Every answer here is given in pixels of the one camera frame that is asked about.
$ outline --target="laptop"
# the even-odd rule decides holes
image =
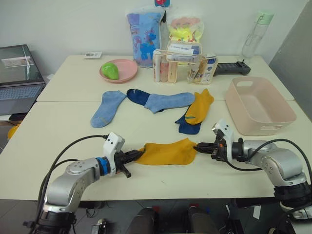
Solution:
[[[0,115],[27,113],[44,86],[27,45],[0,48]]]

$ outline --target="blue ring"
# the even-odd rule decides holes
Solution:
[[[102,164],[103,166],[103,169],[104,169],[104,175],[107,175],[107,161],[101,157],[96,157],[96,159],[98,159],[100,161],[100,163]]]

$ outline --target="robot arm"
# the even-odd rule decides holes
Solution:
[[[104,143],[104,157],[76,161],[66,167],[63,175],[52,182],[45,198],[43,210],[34,233],[66,234],[75,222],[75,212],[84,190],[101,176],[113,176],[123,172],[127,178],[131,173],[125,164],[138,159],[143,152],[122,152],[124,139],[110,133]]]
[[[302,171],[301,160],[292,151],[271,143],[254,154],[265,141],[243,141],[240,138],[238,142],[233,142],[233,131],[224,120],[213,126],[213,132],[215,142],[200,143],[195,147],[197,151],[211,154],[212,159],[218,161],[230,163],[236,159],[261,168],[274,185],[274,196],[281,201],[284,211],[311,202],[311,186]],[[296,219],[312,218],[312,206],[294,212],[293,216]]]

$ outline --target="green apple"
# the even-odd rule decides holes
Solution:
[[[119,79],[118,68],[115,64],[108,62],[102,66],[102,73],[109,79]]]

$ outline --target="yellow sock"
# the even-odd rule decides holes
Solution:
[[[214,97],[209,94],[208,89],[204,89],[201,94],[195,92],[195,101],[185,115],[186,122],[192,125],[201,123],[205,119],[209,107],[214,100]]]
[[[136,162],[147,165],[186,165],[195,158],[194,146],[196,143],[188,138],[168,145],[147,143],[140,149],[144,154]]]

